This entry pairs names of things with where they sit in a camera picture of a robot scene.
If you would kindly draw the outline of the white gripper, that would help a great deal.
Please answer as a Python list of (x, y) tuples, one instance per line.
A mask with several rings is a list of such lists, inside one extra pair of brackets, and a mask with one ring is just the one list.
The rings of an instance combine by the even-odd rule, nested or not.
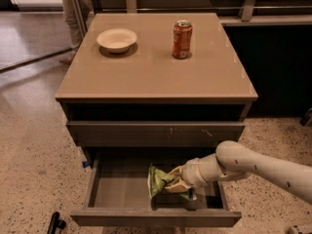
[(165, 186), (169, 193), (184, 193), (191, 187), (199, 188), (207, 185), (200, 172), (200, 159), (195, 158), (187, 161), (183, 166), (173, 168), (169, 175), (175, 179), (182, 180)]

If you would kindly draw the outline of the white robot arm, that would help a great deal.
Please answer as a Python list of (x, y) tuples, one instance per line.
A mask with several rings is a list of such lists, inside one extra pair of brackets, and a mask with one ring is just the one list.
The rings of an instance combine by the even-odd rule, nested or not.
[(231, 140), (220, 143), (215, 154), (188, 160), (171, 171), (177, 181), (170, 193), (206, 187), (212, 181), (232, 181), (257, 175), (312, 204), (312, 168), (252, 151)]

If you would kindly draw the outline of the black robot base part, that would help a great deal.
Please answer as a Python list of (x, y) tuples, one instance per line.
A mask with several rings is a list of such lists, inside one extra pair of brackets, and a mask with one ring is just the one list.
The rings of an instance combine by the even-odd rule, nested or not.
[(60, 218), (59, 212), (52, 214), (47, 234), (56, 234), (57, 229), (63, 230), (66, 227), (66, 222)]

